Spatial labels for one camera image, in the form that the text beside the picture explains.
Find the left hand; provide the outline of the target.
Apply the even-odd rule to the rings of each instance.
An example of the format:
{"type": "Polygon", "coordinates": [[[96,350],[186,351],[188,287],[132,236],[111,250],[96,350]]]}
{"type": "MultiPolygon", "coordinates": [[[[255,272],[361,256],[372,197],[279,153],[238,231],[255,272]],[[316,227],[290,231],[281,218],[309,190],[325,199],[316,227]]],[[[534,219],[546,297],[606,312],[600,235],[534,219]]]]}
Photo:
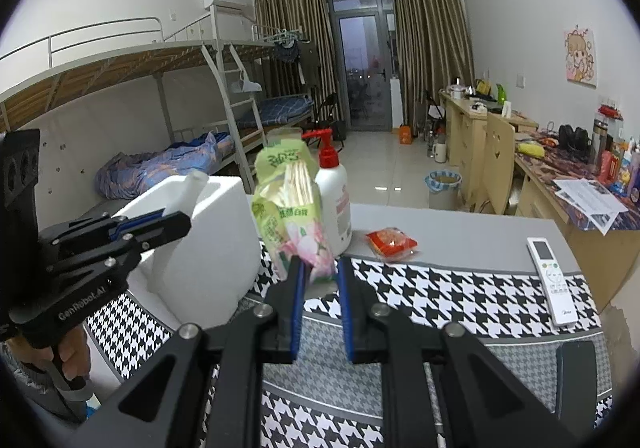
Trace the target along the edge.
{"type": "Polygon", "coordinates": [[[58,356],[62,361],[61,371],[67,381],[78,376],[86,378],[91,369],[90,348],[83,326],[74,327],[58,343],[58,356]]]}

